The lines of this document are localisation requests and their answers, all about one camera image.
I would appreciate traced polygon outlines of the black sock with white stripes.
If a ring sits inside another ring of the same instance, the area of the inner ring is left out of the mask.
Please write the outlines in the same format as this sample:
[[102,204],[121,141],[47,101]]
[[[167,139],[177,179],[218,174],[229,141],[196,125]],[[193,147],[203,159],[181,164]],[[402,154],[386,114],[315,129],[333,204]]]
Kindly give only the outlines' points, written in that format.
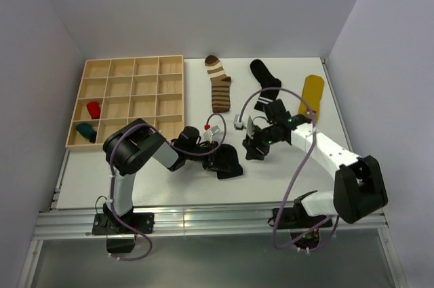
[[[281,87],[281,81],[270,73],[262,60],[253,60],[250,63],[250,70],[257,82],[259,82],[262,89],[269,87]],[[254,108],[260,112],[263,112],[264,107],[270,102],[274,102],[277,99],[278,94],[279,90],[262,91]]]

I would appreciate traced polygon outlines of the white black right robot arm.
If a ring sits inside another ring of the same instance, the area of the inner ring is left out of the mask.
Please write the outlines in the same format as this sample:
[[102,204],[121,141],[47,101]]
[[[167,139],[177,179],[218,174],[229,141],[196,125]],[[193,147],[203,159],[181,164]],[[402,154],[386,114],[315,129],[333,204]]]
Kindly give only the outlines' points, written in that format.
[[317,190],[294,200],[294,221],[302,227],[317,216],[338,216],[353,224],[383,208],[389,202],[379,162],[372,156],[361,157],[319,132],[305,115],[292,116],[281,100],[268,104],[265,114],[269,126],[261,128],[252,118],[236,116],[234,127],[245,130],[242,144],[247,160],[264,160],[271,145],[287,142],[305,152],[332,177],[331,191]]

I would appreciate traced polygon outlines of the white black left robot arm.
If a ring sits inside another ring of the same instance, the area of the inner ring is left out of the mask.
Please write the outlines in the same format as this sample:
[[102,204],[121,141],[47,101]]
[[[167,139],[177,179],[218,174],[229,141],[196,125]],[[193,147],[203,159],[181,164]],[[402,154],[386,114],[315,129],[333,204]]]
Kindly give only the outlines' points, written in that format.
[[207,171],[222,173],[229,166],[218,154],[217,142],[201,142],[199,130],[187,126],[179,136],[167,141],[154,127],[143,119],[136,119],[103,144],[106,161],[111,170],[111,186],[103,212],[108,226],[116,233],[137,229],[134,223],[132,191],[136,174],[150,160],[155,159],[171,172],[184,166],[186,161],[196,161]]

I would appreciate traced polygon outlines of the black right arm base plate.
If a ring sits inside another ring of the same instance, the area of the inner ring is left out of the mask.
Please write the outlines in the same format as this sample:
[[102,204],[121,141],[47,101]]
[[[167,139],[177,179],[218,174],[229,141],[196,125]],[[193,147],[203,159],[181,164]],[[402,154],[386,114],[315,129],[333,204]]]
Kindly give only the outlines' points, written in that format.
[[[273,227],[279,208],[273,208],[271,211],[272,216],[268,219],[267,224]],[[325,215],[309,216],[300,206],[285,207],[277,225],[277,229],[307,229],[313,227],[324,219],[326,219]],[[326,223],[322,224],[320,228],[331,228],[332,226],[332,220],[328,220]]]

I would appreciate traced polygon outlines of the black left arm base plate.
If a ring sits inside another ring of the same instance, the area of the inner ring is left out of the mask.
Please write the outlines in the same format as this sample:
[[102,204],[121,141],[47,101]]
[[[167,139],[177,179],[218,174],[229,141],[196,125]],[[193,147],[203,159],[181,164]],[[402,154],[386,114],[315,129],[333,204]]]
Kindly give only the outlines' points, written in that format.
[[[133,213],[125,219],[125,222],[135,230],[144,234],[153,232],[155,214],[154,213]],[[92,226],[92,235],[117,235],[117,234],[135,234],[135,232],[123,224],[120,224],[115,218],[112,220],[104,213],[95,215]]]

